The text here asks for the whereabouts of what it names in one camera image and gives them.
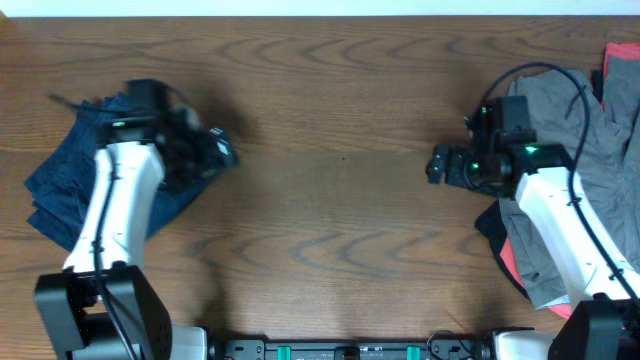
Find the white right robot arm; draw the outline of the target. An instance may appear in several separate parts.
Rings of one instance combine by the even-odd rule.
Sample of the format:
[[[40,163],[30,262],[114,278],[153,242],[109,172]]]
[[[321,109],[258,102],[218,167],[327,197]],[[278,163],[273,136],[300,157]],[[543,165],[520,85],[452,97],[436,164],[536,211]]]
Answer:
[[[639,274],[593,210],[563,146],[441,144],[425,172],[432,184],[513,199],[540,234],[569,297],[571,315],[558,334],[496,331],[490,358],[638,358]]]

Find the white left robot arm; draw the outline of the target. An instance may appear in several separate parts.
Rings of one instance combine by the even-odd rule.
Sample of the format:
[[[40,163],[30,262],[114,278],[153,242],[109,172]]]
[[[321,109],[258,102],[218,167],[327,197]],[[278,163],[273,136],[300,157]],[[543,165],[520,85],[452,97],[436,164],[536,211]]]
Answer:
[[[183,186],[226,167],[226,133],[196,112],[109,120],[98,131],[95,184],[80,236],[60,272],[42,275],[35,303],[59,359],[207,359],[207,331],[173,324],[146,279],[144,246],[168,170]]]

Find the black garment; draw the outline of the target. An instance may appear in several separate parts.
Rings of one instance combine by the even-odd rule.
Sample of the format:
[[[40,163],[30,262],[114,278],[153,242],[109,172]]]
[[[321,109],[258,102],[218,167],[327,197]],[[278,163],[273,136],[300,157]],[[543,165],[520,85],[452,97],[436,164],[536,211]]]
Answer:
[[[474,226],[488,240],[491,253],[506,278],[525,299],[529,299],[517,269],[515,253],[502,221],[498,200],[475,220]]]

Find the grey shirt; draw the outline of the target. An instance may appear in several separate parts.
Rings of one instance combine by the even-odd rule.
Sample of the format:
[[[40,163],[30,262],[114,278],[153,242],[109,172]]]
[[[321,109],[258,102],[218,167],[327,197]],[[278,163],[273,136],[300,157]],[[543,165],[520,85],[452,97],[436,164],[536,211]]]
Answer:
[[[537,308],[576,307],[597,293],[639,298],[639,64],[613,59],[597,100],[581,72],[542,64],[509,92],[526,98],[538,157],[499,203],[518,275]]]

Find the folded dark blue shorts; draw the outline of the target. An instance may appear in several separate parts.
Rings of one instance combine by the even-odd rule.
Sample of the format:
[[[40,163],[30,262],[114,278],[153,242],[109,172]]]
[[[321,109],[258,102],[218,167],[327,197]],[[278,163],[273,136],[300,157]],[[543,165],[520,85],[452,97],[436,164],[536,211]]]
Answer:
[[[105,97],[102,105],[85,100],[82,105],[106,110],[127,110],[128,97]],[[66,138],[25,181],[35,212],[27,222],[61,248],[71,251],[84,225],[95,182],[96,130],[113,116],[79,111]],[[150,240],[190,205],[221,174],[196,182],[181,192],[159,188],[155,195],[146,240]]]

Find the coral red garment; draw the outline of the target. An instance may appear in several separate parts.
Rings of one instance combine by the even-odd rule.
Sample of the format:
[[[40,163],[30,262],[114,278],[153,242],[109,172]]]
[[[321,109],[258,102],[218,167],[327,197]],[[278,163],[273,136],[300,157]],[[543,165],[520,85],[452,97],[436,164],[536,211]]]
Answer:
[[[587,197],[623,256],[639,265],[639,46],[605,47],[602,96],[580,72],[576,79],[589,100],[591,122],[578,166]],[[511,95],[528,100],[530,118],[542,142],[560,143],[569,153],[583,126],[582,101],[575,87],[556,71],[512,81]],[[518,272],[536,309],[562,317],[571,313],[569,298],[549,252],[516,202],[500,199],[502,221]]]

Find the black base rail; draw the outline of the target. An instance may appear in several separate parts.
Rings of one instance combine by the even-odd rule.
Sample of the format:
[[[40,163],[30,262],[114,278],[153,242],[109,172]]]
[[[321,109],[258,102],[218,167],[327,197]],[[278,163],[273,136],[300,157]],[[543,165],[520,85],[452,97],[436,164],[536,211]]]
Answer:
[[[491,360],[496,355],[486,337],[448,330],[411,340],[270,340],[245,337],[211,339],[209,360]]]

